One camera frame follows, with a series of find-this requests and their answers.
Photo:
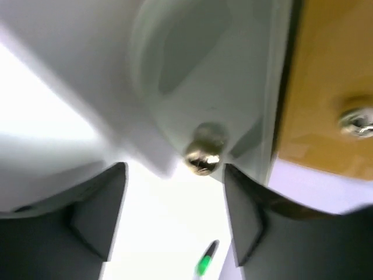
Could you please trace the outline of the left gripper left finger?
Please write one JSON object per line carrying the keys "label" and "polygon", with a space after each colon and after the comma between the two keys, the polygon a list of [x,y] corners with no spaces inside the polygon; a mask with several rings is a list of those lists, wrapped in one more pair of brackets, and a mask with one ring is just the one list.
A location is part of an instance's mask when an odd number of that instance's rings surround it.
{"label": "left gripper left finger", "polygon": [[127,177],[124,162],[91,163],[32,181],[41,194],[1,212],[1,278],[99,279]]}

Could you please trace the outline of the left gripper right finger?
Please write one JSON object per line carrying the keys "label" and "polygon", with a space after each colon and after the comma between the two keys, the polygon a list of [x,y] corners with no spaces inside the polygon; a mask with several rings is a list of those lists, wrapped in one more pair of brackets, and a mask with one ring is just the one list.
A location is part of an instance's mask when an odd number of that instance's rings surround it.
{"label": "left gripper right finger", "polygon": [[371,279],[372,206],[331,214],[224,168],[224,191],[245,279]]}

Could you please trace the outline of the green highlighter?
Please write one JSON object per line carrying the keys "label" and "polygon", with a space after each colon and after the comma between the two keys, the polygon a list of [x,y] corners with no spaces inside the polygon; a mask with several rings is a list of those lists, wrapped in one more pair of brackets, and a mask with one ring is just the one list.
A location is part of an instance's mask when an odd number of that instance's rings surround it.
{"label": "green highlighter", "polygon": [[219,240],[212,241],[205,252],[202,254],[201,258],[196,263],[193,276],[194,279],[202,279],[202,277],[206,274],[206,271],[209,268],[210,263],[212,262],[215,252],[219,247],[219,243]]}

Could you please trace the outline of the yellow drawer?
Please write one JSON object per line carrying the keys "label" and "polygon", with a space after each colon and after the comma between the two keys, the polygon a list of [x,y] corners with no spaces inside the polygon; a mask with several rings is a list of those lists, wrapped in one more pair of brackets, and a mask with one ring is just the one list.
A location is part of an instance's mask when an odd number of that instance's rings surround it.
{"label": "yellow drawer", "polygon": [[372,2],[304,1],[286,88],[280,159],[372,180],[372,138],[343,133],[339,117],[372,106]]}

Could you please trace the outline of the grey bottom drawer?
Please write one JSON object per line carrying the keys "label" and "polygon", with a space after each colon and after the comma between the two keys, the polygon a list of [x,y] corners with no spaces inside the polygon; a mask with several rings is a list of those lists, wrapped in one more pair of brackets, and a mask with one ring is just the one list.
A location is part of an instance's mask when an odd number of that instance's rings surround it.
{"label": "grey bottom drawer", "polygon": [[264,183],[293,1],[2,1],[58,93],[161,174],[197,137]]}

